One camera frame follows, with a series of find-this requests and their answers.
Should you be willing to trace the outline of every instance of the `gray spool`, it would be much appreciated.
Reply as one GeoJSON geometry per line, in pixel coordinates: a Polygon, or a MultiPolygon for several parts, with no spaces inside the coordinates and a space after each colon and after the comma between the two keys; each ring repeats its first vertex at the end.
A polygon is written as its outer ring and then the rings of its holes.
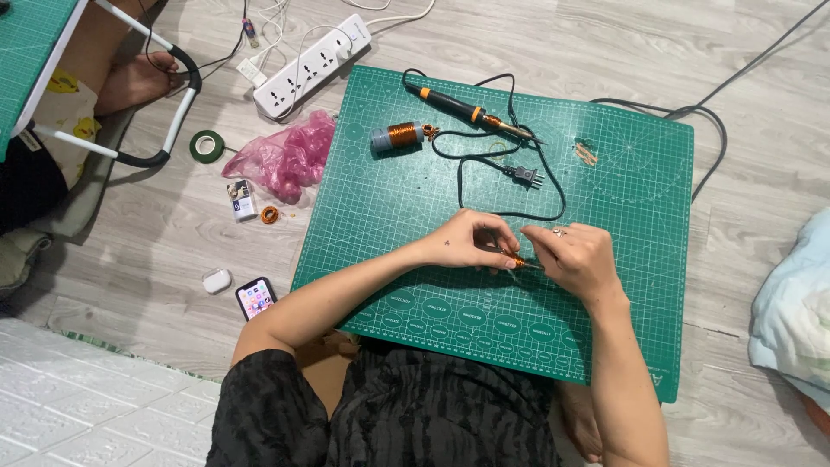
{"type": "MultiPolygon", "coordinates": [[[[423,128],[421,128],[420,121],[414,121],[413,125],[415,125],[415,135],[417,137],[417,142],[423,142],[423,128]]],[[[372,149],[372,152],[382,152],[385,150],[392,149],[392,140],[389,139],[389,129],[387,128],[375,128],[369,132],[369,147],[372,149]]]]}

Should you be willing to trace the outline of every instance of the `gray laminate floor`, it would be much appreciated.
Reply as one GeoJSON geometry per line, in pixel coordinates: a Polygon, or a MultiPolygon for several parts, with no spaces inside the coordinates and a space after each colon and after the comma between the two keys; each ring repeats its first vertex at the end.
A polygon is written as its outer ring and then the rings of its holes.
{"type": "MultiPolygon", "coordinates": [[[[817,2],[438,0],[421,21],[373,26],[372,49],[360,63],[417,66],[464,82],[512,71],[517,91],[677,107],[708,94],[817,2]]],[[[360,14],[411,14],[426,3],[393,0],[385,12],[360,14]]],[[[251,0],[251,9],[272,4],[251,0]]],[[[204,63],[231,49],[241,8],[241,0],[170,0],[156,30],[204,63]]],[[[309,27],[357,11],[339,0],[292,0],[285,42],[267,69],[291,59],[309,27]]],[[[830,205],[829,18],[830,7],[709,103],[727,125],[730,146],[691,209],[681,389],[677,403],[663,407],[674,465],[830,465],[828,441],[791,390],[746,355],[755,293],[798,228],[830,205]]],[[[246,49],[207,78],[161,172],[146,178],[115,166],[85,238],[46,252],[15,297],[24,319],[224,375],[244,320],[232,293],[209,297],[200,277],[230,268],[237,283],[264,275],[278,295],[287,293],[315,198],[306,190],[286,207],[295,217],[276,226],[235,224],[222,165],[199,165],[188,155],[199,130],[215,130],[239,148],[280,129],[257,116],[251,88],[234,71],[250,55],[246,49]]],[[[347,79],[335,78],[302,113],[336,111],[347,79]]],[[[122,149],[153,154],[180,99],[139,111],[122,149]]],[[[717,134],[703,117],[686,121],[696,128],[697,181],[715,159],[717,134]]],[[[273,203],[260,196],[261,207],[266,201],[273,203]]]]}

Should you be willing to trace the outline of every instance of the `green cutting mat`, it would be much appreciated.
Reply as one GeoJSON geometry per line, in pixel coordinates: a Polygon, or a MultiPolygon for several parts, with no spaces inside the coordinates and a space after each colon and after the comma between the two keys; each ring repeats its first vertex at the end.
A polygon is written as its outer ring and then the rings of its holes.
{"type": "Polygon", "coordinates": [[[8,135],[37,81],[75,0],[12,0],[0,16],[0,162],[8,135]]]}
{"type": "MultiPolygon", "coordinates": [[[[411,79],[507,116],[507,92],[411,79]]],[[[657,395],[673,402],[680,373],[692,128],[585,102],[519,94],[514,101],[519,121],[548,142],[548,161],[567,196],[568,210],[557,224],[581,222],[611,232],[657,395]],[[593,141],[595,166],[574,153],[574,137],[593,141]]],[[[383,157],[369,151],[371,129],[412,120],[470,130],[407,93],[399,72],[352,70],[292,289],[419,238],[457,211],[456,160],[438,157],[428,144],[383,157]]],[[[500,140],[444,138],[442,150],[451,154],[487,151],[500,140]]],[[[528,149],[505,163],[541,170],[537,154],[528,149]]],[[[464,170],[468,207],[559,211],[549,180],[540,190],[525,189],[483,164],[470,162],[464,170]]],[[[516,232],[528,223],[506,220],[516,232]]],[[[519,237],[521,252],[533,258],[530,242],[519,237]]],[[[591,374],[591,328],[584,309],[531,270],[492,277],[472,268],[421,268],[373,295],[340,329],[570,381],[586,382],[591,374]]]]}

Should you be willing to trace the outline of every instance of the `green floral tape roll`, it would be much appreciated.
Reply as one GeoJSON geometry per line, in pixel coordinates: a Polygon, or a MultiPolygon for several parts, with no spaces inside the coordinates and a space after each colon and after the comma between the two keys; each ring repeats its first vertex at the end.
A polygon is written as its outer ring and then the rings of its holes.
{"type": "Polygon", "coordinates": [[[222,157],[223,152],[225,152],[225,140],[216,131],[202,130],[190,139],[190,155],[202,164],[216,162],[222,157]]]}

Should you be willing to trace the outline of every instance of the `black cable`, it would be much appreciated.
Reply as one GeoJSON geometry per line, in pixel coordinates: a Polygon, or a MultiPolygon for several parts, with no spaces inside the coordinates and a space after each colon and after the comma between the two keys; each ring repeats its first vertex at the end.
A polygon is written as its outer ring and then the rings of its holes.
{"type": "Polygon", "coordinates": [[[754,66],[756,63],[758,63],[760,60],[762,60],[764,57],[766,57],[771,51],[773,51],[773,49],[775,49],[778,46],[778,44],[783,42],[784,39],[787,38],[787,36],[792,34],[796,29],[798,29],[799,26],[801,26],[815,12],[817,12],[819,9],[821,9],[821,7],[826,5],[828,2],[830,2],[830,0],[823,0],[823,2],[819,3],[815,8],[813,8],[813,10],[811,10],[809,13],[807,13],[807,15],[805,15],[798,22],[796,22],[791,28],[789,28],[783,34],[783,36],[781,36],[777,41],[775,41],[773,43],[773,45],[767,47],[766,50],[761,52],[756,58],[752,59],[752,61],[747,63],[743,68],[738,70],[734,75],[730,76],[730,78],[728,80],[721,83],[720,86],[717,86],[714,91],[709,93],[708,96],[704,97],[702,101],[698,102],[694,106],[685,106],[685,107],[681,107],[681,108],[676,109],[676,110],[672,110],[672,109],[666,109],[666,108],[663,108],[663,107],[649,106],[648,104],[641,104],[639,102],[625,101],[623,99],[613,99],[611,97],[605,97],[605,98],[601,98],[601,99],[594,99],[591,102],[593,102],[595,104],[602,104],[602,103],[607,102],[609,104],[617,104],[619,106],[633,107],[635,110],[638,110],[638,111],[640,111],[642,113],[646,113],[646,114],[648,112],[645,112],[643,109],[648,109],[650,111],[665,112],[666,114],[662,118],[667,119],[667,120],[680,119],[680,118],[683,118],[685,116],[688,116],[691,112],[694,112],[694,111],[702,111],[702,112],[705,112],[706,114],[708,114],[709,116],[711,116],[712,119],[715,121],[715,125],[718,127],[718,130],[720,132],[720,153],[718,154],[717,159],[715,159],[715,163],[712,164],[712,166],[709,168],[709,171],[707,171],[706,175],[703,176],[703,179],[701,180],[701,182],[699,184],[697,184],[697,187],[695,188],[695,191],[692,192],[691,202],[694,203],[695,198],[697,198],[697,195],[700,193],[701,189],[703,188],[703,185],[706,184],[706,181],[709,179],[709,177],[711,177],[712,174],[715,173],[715,170],[717,170],[718,165],[720,165],[720,162],[724,159],[724,156],[726,155],[726,126],[724,125],[724,122],[720,119],[720,117],[714,111],[704,107],[703,105],[707,101],[709,101],[709,99],[714,97],[718,92],[721,92],[725,87],[727,87],[729,84],[731,84],[732,81],[738,79],[738,77],[743,75],[752,66],[754,66]]]}
{"type": "MultiPolygon", "coordinates": [[[[141,0],[139,0],[139,5],[141,6],[141,11],[144,12],[144,18],[147,20],[147,29],[149,29],[149,35],[147,36],[147,42],[144,44],[144,56],[147,57],[147,61],[149,61],[150,65],[155,67],[156,70],[159,70],[162,73],[167,73],[169,75],[187,75],[188,73],[190,73],[190,71],[167,71],[167,70],[162,70],[158,65],[153,63],[152,60],[150,60],[149,49],[150,49],[150,37],[153,35],[153,24],[152,24],[152,21],[150,20],[149,14],[147,13],[147,8],[144,8],[144,4],[141,2],[141,0]]],[[[242,19],[245,19],[247,17],[247,15],[248,15],[248,1],[247,0],[242,0],[242,19]]],[[[239,39],[237,40],[236,45],[233,46],[233,49],[231,50],[231,53],[227,54],[227,56],[222,57],[220,59],[211,61],[209,63],[205,63],[204,65],[201,65],[200,67],[198,67],[197,70],[201,70],[205,66],[211,66],[213,64],[219,63],[220,61],[222,61],[222,65],[224,65],[225,64],[224,62],[227,62],[228,60],[231,60],[231,58],[233,58],[233,56],[236,55],[242,49],[242,39],[244,37],[245,37],[245,26],[243,25],[242,29],[239,32],[239,39]]]]}
{"type": "MultiPolygon", "coordinates": [[[[407,73],[409,73],[410,71],[415,72],[415,73],[417,73],[421,76],[426,76],[423,73],[423,71],[420,71],[420,70],[415,69],[415,68],[408,68],[407,70],[405,70],[403,72],[403,76],[401,77],[401,82],[404,84],[404,86],[406,86],[406,84],[407,84],[407,73]]],[[[492,78],[487,78],[484,81],[477,82],[473,86],[482,86],[482,85],[485,85],[485,84],[487,84],[491,81],[499,80],[501,78],[506,78],[506,77],[509,77],[512,80],[511,84],[510,84],[510,95],[507,98],[507,115],[510,117],[510,121],[513,123],[513,126],[519,127],[522,130],[525,130],[525,131],[529,132],[535,138],[536,135],[534,134],[534,132],[527,125],[520,125],[519,124],[519,121],[516,118],[516,113],[513,110],[513,90],[515,88],[516,79],[515,79],[515,76],[513,76],[512,73],[502,73],[500,75],[493,76],[492,78]]],[[[499,171],[504,172],[505,169],[506,169],[506,167],[504,165],[498,164],[494,160],[491,160],[491,159],[488,159],[488,158],[493,157],[493,156],[497,156],[497,155],[513,154],[517,150],[519,150],[519,148],[521,147],[521,143],[519,143],[515,147],[510,148],[508,150],[500,150],[500,151],[485,152],[485,153],[478,153],[478,154],[451,155],[451,154],[447,154],[447,153],[445,153],[445,152],[438,149],[438,147],[436,146],[438,138],[440,136],[444,136],[444,135],[465,136],[467,138],[481,138],[481,137],[484,137],[484,136],[492,136],[492,135],[495,135],[496,133],[497,133],[496,131],[487,131],[487,132],[484,132],[484,133],[465,133],[463,131],[441,130],[441,131],[438,131],[432,137],[432,150],[435,151],[435,154],[438,154],[441,157],[446,158],[446,159],[458,160],[458,206],[459,206],[459,208],[464,208],[464,202],[463,202],[463,196],[464,196],[463,195],[463,188],[464,188],[463,167],[464,167],[464,163],[467,162],[468,160],[474,160],[476,162],[481,162],[482,164],[487,164],[490,167],[493,167],[494,169],[498,169],[499,171]]],[[[539,143],[537,143],[535,141],[528,141],[528,144],[532,144],[533,146],[531,146],[531,147],[534,150],[536,150],[536,152],[539,154],[539,160],[542,161],[542,166],[544,167],[544,171],[550,177],[550,181],[553,182],[554,187],[556,187],[556,191],[559,192],[559,199],[562,200],[562,209],[555,216],[538,216],[538,215],[534,215],[534,214],[517,213],[517,212],[512,212],[512,211],[509,211],[509,212],[495,212],[493,214],[500,215],[500,216],[521,217],[521,218],[525,218],[525,219],[542,220],[542,221],[553,221],[553,220],[559,219],[560,217],[562,217],[562,214],[565,213],[565,208],[567,206],[567,203],[565,201],[565,193],[562,190],[562,186],[559,185],[559,181],[556,179],[556,175],[554,175],[554,172],[548,166],[548,161],[544,158],[544,152],[542,151],[542,147],[539,145],[539,143]]]]}

